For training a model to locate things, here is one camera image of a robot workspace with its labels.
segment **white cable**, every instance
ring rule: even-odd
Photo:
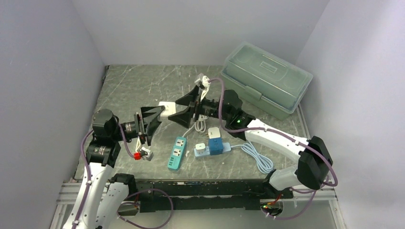
[[[200,133],[204,133],[206,128],[207,128],[207,124],[205,123],[205,121],[208,119],[207,116],[204,115],[200,115],[198,117],[197,122],[195,122],[184,134],[182,137],[185,137],[193,128]]]
[[[241,147],[243,151],[252,156],[256,160],[257,168],[261,173],[268,174],[271,171],[273,171],[274,169],[273,161],[270,160],[270,158],[259,154],[250,141],[242,145],[231,146],[231,148],[234,147]]]

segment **box latch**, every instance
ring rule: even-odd
[[[246,94],[250,95],[251,97],[253,97],[254,99],[256,99],[258,101],[262,97],[262,94],[260,92],[256,91],[255,89],[253,89],[249,85],[246,85],[245,92],[246,92]]]

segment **red plug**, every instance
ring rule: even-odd
[[[142,155],[140,154],[140,152],[134,153],[134,159],[135,160],[140,160],[141,158],[142,158]]]

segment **translucent green box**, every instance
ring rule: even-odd
[[[280,120],[295,111],[313,77],[247,42],[226,58],[221,75],[226,88]]]

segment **blue power adapter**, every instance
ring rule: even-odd
[[[171,150],[167,168],[171,170],[178,170],[180,168],[181,159],[183,158],[184,151],[186,150],[187,139],[184,137],[177,137],[174,142],[173,149]]]
[[[222,138],[211,138],[208,140],[208,147],[210,149],[210,155],[222,154],[224,151],[224,146],[222,144]]]

